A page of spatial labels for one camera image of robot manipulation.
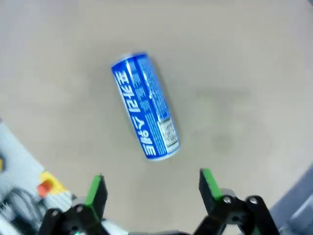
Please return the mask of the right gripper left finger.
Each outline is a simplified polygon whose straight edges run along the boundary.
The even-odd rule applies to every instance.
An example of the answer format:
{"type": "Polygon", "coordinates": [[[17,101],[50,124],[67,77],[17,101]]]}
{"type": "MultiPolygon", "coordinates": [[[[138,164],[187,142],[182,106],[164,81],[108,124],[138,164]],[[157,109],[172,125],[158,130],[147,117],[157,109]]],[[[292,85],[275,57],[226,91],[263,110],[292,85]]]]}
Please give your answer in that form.
{"type": "Polygon", "coordinates": [[[40,235],[106,235],[102,225],[108,192],[103,175],[96,175],[85,200],[63,212],[58,208],[46,211],[40,235]]]}

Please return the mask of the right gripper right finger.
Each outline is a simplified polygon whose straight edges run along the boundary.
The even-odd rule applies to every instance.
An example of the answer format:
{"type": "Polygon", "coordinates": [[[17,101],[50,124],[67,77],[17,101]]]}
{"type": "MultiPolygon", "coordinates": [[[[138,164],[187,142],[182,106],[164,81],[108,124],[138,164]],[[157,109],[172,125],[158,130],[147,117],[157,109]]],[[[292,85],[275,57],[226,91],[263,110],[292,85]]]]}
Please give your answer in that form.
{"type": "Polygon", "coordinates": [[[200,169],[199,191],[207,216],[195,235],[221,235],[228,225],[236,225],[244,235],[279,234],[262,197],[251,195],[243,201],[223,194],[208,168],[200,169]]]}

